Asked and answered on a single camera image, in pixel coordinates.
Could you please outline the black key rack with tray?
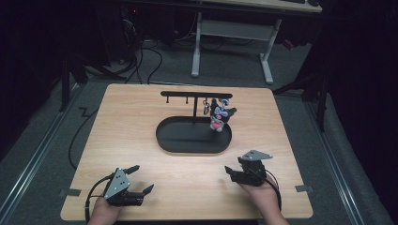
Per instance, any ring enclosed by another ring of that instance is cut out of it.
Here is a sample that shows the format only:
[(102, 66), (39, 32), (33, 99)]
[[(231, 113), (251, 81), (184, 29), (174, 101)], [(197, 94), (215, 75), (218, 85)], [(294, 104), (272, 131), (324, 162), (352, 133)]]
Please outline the black key rack with tray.
[(161, 95), (166, 97), (166, 102), (169, 98), (185, 98), (186, 103), (193, 100), (191, 116), (170, 116), (158, 124), (156, 138), (163, 150), (174, 154), (219, 154), (227, 149), (232, 141), (232, 129), (228, 123), (222, 132), (211, 129), (210, 111), (207, 115), (203, 114), (203, 101), (207, 100), (211, 105), (213, 98), (230, 100), (232, 94), (161, 91)]

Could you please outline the white-legged desk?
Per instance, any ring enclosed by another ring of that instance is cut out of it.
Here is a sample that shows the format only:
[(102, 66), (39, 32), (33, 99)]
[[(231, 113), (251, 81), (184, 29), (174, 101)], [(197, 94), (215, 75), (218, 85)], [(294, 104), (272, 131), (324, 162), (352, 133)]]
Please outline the white-legged desk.
[[(267, 84), (273, 84), (268, 58), (279, 33), (283, 16), (315, 16), (323, 10), (312, 0), (119, 0), (148, 8), (172, 8), (194, 10), (196, 12), (195, 45), (192, 56), (191, 75), (200, 74), (201, 37), (241, 38), (265, 41), (265, 51), (259, 60)], [(247, 22), (228, 22), (226, 19), (204, 19), (204, 13), (232, 14), (233, 16), (272, 16), (271, 25)]]

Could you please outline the black metal stand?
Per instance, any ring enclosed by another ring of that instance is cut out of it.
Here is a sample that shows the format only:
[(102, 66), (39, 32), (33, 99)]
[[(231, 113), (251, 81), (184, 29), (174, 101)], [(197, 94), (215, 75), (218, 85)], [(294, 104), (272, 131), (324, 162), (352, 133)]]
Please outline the black metal stand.
[(62, 61), (61, 112), (66, 110), (70, 102), (70, 77), (73, 77), (78, 84), (86, 84), (88, 81), (84, 69), (84, 59), (78, 54), (66, 55)]
[(317, 101), (317, 110), (315, 113), (315, 121), (318, 128), (324, 132), (324, 117), (327, 109), (327, 93), (328, 93), (328, 74), (315, 73), (313, 75), (295, 79), (293, 82), (273, 90), (274, 95), (280, 95), (293, 89), (302, 89), (301, 99), (303, 101)]

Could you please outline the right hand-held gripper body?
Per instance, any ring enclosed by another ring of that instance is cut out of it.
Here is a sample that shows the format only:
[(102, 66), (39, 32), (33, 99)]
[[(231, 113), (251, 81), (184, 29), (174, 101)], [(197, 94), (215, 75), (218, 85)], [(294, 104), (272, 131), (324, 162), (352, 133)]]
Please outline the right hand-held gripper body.
[(246, 154), (238, 158), (244, 158), (249, 161), (249, 167), (247, 170), (243, 170), (242, 183), (254, 187), (261, 186), (266, 178), (266, 168), (262, 162), (263, 159), (271, 159), (272, 155), (259, 152), (257, 150), (250, 150)]

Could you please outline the person's left hand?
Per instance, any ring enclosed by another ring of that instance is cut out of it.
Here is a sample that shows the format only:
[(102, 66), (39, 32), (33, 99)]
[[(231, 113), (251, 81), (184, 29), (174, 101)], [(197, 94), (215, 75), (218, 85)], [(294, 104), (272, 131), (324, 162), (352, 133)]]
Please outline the person's left hand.
[(91, 217), (111, 217), (117, 220), (120, 213), (121, 207), (110, 205), (103, 197), (98, 197)]

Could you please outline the metal floor rail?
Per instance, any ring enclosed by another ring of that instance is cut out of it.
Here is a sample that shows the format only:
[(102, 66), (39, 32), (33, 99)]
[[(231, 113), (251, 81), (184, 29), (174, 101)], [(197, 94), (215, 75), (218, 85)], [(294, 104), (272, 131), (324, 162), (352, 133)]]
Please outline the metal floor rail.
[(56, 87), (0, 163), (0, 225), (8, 223), (48, 154), (71, 104), (83, 90), (83, 84), (75, 83), (70, 91), (69, 102), (62, 107), (61, 88)]
[(322, 152), (326, 158), (326, 164), (329, 168), (330, 175), (333, 179), (335, 187), (339, 193), (340, 199), (344, 205), (344, 209), (349, 217), (352, 225), (365, 225), (361, 212), (352, 194), (351, 188), (347, 184), (342, 170), (333, 155), (331, 146), (329, 144), (326, 134), (319, 128), (316, 120), (316, 112), (312, 103), (304, 103), (307, 114), (309, 114), (312, 124), (314, 126), (316, 135), (321, 142)]

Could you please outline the grey and white plush keychain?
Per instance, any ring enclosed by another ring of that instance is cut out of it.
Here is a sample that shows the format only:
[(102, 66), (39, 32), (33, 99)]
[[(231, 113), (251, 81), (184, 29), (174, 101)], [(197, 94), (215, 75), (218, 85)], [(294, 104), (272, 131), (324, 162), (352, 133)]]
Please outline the grey and white plush keychain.
[(222, 132), (230, 118), (237, 112), (237, 108), (228, 109), (228, 98), (213, 98), (210, 105), (210, 128)]

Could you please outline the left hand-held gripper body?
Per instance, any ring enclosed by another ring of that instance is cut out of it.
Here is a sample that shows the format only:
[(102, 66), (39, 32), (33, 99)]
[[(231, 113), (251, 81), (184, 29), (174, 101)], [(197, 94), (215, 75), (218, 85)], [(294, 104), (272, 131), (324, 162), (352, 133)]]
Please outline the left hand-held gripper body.
[(104, 199), (113, 206), (140, 206), (144, 201), (142, 192), (128, 192), (130, 180), (123, 169), (117, 168), (108, 182)]

